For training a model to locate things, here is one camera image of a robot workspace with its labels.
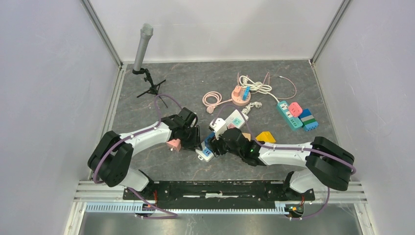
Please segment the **pink cube socket adapter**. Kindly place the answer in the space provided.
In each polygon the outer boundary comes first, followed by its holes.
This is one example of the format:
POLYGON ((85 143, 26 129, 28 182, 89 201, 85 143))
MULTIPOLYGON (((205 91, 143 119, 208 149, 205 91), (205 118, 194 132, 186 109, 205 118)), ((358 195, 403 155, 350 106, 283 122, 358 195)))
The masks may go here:
POLYGON ((181 140, 180 139, 172 139, 166 142, 166 145, 170 151, 179 152, 181 149, 181 140))

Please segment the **white multicolour power strip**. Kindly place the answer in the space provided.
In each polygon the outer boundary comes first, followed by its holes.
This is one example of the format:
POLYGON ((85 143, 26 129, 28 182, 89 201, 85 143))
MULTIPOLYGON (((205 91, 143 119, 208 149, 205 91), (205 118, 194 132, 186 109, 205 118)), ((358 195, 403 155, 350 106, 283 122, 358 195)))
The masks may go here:
POLYGON ((223 133, 232 128, 241 129, 248 119, 249 117, 245 113, 240 113, 236 109, 226 119, 213 120, 209 125, 211 133, 201 142, 202 149, 195 150, 199 160, 209 162, 213 157, 223 155, 225 151, 220 146, 223 144, 219 141, 223 133))

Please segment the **yellow cube socket adapter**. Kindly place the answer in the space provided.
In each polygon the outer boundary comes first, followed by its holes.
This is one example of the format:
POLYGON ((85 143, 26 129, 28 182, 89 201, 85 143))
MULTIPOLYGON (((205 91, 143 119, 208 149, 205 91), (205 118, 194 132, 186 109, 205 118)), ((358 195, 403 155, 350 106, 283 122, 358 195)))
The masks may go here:
POLYGON ((269 131, 263 131, 255 138, 257 141, 263 141, 268 143, 276 143, 276 139, 269 131))

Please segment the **beige cube socket adapter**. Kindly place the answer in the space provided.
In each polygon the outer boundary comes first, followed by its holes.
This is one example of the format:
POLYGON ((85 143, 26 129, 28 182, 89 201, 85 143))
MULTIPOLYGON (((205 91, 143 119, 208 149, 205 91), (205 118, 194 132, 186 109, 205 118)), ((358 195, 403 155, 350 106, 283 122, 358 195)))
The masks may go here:
POLYGON ((251 134, 250 134, 250 133, 242 133, 242 135, 243 135, 246 139, 248 139, 249 141, 252 139, 252 136, 251 136, 251 134))

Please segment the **blue cube socket adapter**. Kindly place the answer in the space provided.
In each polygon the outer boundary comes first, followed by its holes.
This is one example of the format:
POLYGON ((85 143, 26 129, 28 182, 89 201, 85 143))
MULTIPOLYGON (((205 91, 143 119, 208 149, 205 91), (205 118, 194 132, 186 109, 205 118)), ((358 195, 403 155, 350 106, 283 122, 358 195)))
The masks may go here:
POLYGON ((211 140, 211 139, 213 139, 213 138, 215 138, 215 132, 211 132, 210 134, 208 134, 208 136, 205 138, 205 140, 204 140, 204 142, 205 142, 205 145, 208 145, 209 144, 209 141, 211 140))

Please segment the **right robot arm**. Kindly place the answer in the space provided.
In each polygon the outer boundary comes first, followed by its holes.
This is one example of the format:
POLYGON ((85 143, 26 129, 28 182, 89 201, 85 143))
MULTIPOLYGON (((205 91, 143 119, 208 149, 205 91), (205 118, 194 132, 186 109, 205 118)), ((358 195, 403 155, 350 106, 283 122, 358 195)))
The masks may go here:
POLYGON ((301 144, 274 144, 247 139, 238 128, 231 128, 206 140, 214 155, 238 156, 251 166, 292 165, 301 171, 291 172, 283 185, 283 195, 297 199, 309 189, 326 186, 346 191, 356 172, 354 156, 325 137, 315 137, 301 144))

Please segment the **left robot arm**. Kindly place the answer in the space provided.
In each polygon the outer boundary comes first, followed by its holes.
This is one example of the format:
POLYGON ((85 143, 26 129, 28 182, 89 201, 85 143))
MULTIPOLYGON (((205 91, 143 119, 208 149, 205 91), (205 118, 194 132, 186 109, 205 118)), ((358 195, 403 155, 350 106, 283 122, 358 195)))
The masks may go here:
POLYGON ((88 160, 93 179, 102 180, 109 187, 121 185, 133 188, 141 199, 149 199, 154 187, 145 173, 130 167, 132 157, 161 143, 166 143, 171 151, 201 149, 197 122, 194 112, 182 108, 177 115, 163 117, 135 132, 105 133, 88 160))

